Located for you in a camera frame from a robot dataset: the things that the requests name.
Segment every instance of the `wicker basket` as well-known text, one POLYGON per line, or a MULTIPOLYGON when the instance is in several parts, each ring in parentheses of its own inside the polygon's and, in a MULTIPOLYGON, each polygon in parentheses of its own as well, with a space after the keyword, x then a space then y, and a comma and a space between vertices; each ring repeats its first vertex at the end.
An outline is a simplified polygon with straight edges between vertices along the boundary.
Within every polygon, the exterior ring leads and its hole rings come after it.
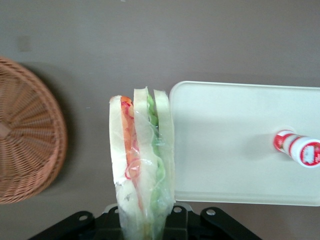
POLYGON ((0 204, 48 187, 66 149, 66 125, 53 95, 33 73, 0 56, 0 204))

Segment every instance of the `red label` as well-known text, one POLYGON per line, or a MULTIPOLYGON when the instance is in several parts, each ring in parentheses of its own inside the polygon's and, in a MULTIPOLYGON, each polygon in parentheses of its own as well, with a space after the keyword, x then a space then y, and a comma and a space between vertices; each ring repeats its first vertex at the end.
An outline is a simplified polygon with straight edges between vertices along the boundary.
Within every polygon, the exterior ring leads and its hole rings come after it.
POLYGON ((300 153, 300 159, 306 166, 315 166, 320 163, 320 143, 310 142, 305 145, 300 153))
POLYGON ((293 133, 288 133, 286 135, 279 135, 277 134, 275 137, 274 137, 274 140, 273 140, 273 146, 275 147, 275 149, 277 149, 278 151, 280 152, 283 152, 284 148, 283 148, 283 145, 284 145, 284 141, 286 140, 287 137, 293 135, 293 133))

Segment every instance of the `plastic wrap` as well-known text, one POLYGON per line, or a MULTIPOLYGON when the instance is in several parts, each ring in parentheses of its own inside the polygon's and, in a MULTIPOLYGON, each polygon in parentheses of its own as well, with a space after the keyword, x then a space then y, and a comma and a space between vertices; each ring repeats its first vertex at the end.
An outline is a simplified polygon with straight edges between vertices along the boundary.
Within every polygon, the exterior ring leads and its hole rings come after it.
POLYGON ((174 127, 165 92, 134 90, 110 100, 110 148, 119 219, 126 240, 162 238, 174 198, 174 127))

